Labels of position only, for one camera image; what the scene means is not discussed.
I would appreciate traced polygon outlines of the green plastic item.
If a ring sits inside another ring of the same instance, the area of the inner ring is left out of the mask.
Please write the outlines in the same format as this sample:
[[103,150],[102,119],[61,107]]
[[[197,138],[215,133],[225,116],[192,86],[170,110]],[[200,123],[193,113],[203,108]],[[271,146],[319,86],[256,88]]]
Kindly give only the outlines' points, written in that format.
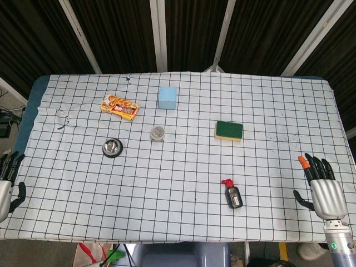
[[126,256],[126,253],[123,251],[119,251],[119,250],[110,250],[108,252],[108,258],[107,258],[107,262],[108,263],[115,263],[117,261],[119,261],[120,259],[124,258]]

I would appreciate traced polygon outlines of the dark brown curtain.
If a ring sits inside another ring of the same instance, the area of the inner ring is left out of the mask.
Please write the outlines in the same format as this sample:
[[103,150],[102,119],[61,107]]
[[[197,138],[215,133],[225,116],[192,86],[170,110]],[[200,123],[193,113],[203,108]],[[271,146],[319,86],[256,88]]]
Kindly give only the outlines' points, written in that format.
[[[156,71],[150,0],[69,0],[103,73]],[[236,0],[219,66],[279,76],[337,0]],[[167,69],[213,64],[228,0],[165,0]],[[0,78],[23,97],[50,74],[93,68],[59,0],[0,0]],[[346,130],[356,127],[356,0],[296,72],[334,90]]]

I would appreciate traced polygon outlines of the white shoe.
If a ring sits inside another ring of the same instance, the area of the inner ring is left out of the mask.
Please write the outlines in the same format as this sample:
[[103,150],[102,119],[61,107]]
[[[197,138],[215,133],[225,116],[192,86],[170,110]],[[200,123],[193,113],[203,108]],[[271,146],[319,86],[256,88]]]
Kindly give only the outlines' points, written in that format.
[[327,244],[323,243],[301,243],[298,245],[298,255],[306,261],[319,259],[328,251]]

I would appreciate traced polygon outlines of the black ink bottle red cap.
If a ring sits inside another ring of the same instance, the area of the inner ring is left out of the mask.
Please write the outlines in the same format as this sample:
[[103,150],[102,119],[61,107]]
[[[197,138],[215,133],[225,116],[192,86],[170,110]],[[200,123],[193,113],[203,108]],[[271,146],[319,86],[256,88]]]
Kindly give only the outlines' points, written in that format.
[[228,206],[231,209],[237,209],[243,206],[243,201],[239,192],[239,189],[234,185],[233,180],[226,179],[221,182],[225,185],[225,197],[228,202]]

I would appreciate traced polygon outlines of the blue table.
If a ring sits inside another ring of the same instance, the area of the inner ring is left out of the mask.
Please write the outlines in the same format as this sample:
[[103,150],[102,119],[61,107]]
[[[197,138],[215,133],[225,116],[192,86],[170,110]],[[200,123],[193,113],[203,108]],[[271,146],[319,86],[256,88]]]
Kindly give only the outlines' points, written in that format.
[[22,116],[19,132],[14,144],[14,152],[18,151],[19,154],[25,154],[27,143],[33,129],[34,120],[38,115],[38,107],[41,104],[42,97],[46,91],[47,85],[50,81],[50,75],[41,76],[35,80],[25,112]]

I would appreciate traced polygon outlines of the orange yellow snack box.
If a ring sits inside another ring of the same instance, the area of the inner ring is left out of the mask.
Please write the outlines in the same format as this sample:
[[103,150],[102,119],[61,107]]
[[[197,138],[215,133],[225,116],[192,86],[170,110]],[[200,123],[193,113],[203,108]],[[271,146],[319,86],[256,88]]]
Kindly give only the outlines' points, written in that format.
[[137,103],[124,98],[115,95],[107,95],[102,101],[100,109],[103,112],[112,113],[132,121],[136,117],[140,106]]

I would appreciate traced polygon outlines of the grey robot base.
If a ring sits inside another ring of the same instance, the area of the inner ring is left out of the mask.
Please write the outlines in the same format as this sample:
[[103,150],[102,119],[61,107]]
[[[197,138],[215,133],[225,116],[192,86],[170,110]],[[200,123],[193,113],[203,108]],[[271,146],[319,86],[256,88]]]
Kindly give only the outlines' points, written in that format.
[[131,256],[136,267],[231,267],[227,243],[138,244]]

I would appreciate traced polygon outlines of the green yellow scrub sponge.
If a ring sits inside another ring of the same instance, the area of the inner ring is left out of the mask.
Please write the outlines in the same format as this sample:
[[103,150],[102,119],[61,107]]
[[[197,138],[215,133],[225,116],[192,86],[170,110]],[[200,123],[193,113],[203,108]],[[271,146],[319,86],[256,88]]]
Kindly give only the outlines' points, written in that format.
[[234,122],[217,121],[214,137],[222,140],[241,141],[243,138],[243,125]]

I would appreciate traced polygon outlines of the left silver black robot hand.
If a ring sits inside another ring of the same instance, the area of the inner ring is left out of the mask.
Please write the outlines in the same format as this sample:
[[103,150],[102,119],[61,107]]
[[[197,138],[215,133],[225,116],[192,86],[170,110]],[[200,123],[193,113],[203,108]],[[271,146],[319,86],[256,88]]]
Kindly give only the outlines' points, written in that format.
[[26,199],[26,185],[18,184],[18,196],[12,200],[13,189],[18,175],[19,167],[25,155],[18,151],[12,154],[4,154],[0,158],[0,223],[5,221],[10,213],[13,213]]

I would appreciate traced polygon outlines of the clear jar of paper clips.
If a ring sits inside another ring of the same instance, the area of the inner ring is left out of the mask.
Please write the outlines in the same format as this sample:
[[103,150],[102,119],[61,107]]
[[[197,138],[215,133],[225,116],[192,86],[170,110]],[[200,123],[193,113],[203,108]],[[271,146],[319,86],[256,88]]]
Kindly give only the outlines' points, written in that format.
[[165,138],[166,132],[162,126],[154,126],[150,131],[152,141],[162,142]]

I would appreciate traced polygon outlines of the light blue foam cube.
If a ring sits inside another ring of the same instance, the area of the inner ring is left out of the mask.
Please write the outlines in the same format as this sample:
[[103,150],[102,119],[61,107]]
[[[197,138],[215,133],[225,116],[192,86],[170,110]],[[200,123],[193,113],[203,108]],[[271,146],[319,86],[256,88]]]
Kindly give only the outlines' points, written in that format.
[[158,106],[161,109],[175,110],[177,100],[176,87],[160,87],[158,96]]

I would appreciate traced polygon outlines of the white black grid tablecloth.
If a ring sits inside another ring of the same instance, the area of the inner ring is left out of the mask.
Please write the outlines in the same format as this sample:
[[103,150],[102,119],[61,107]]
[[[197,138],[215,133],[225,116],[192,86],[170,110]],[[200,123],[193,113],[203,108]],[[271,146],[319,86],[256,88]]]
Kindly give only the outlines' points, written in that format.
[[[176,109],[158,106],[176,87]],[[115,95],[137,103],[130,121],[103,112]],[[241,141],[216,139],[217,121],[243,125]],[[150,131],[162,126],[162,142]],[[102,152],[107,139],[120,156]],[[52,75],[38,107],[17,181],[26,199],[0,239],[58,241],[316,241],[323,221],[298,156],[328,160],[356,239],[356,164],[333,90],[322,79],[227,73]],[[231,209],[233,180],[243,206]]]

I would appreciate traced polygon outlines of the white frame rail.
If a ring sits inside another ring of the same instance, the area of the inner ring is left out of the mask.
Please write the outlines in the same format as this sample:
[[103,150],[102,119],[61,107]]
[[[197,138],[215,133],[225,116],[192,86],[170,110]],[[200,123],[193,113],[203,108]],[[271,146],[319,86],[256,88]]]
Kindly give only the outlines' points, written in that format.
[[0,77],[0,88],[7,90],[12,94],[17,100],[27,106],[28,100],[23,97],[18,91],[16,91],[8,82],[6,82],[2,77]]

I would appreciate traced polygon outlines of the white frame post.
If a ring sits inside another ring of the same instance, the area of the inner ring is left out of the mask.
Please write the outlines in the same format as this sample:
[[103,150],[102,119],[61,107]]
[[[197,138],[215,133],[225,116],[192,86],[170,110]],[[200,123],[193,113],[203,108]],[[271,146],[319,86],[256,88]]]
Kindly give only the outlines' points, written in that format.
[[61,5],[89,63],[91,64],[94,73],[96,74],[102,74],[102,71],[100,69],[100,66],[95,58],[95,55],[93,54],[93,51],[90,47],[90,44],[85,36],[85,33],[80,25],[80,22],[71,6],[71,3],[69,0],[58,0],[59,4]]
[[232,18],[233,11],[235,8],[235,3],[236,3],[236,0],[228,0],[226,10],[225,10],[224,19],[223,19],[223,22],[221,25],[219,40],[218,40],[218,43],[216,46],[213,63],[204,72],[224,72],[223,69],[219,66],[219,62],[220,62],[223,48],[225,45],[226,36],[227,36],[228,30],[229,30],[231,18]]
[[321,19],[281,73],[281,76],[293,76],[296,74],[297,70],[313,53],[353,2],[354,0],[333,0],[329,8],[322,15]]
[[167,72],[165,0],[150,0],[150,12],[157,71]]

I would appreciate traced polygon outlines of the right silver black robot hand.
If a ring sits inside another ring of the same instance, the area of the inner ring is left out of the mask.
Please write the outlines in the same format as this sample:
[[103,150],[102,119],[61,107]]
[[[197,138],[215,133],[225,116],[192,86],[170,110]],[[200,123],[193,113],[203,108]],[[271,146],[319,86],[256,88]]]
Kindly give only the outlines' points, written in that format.
[[314,211],[323,220],[343,219],[348,215],[347,203],[340,183],[326,159],[318,159],[306,153],[298,156],[304,175],[310,186],[312,201],[304,200],[297,190],[293,191],[296,201]]

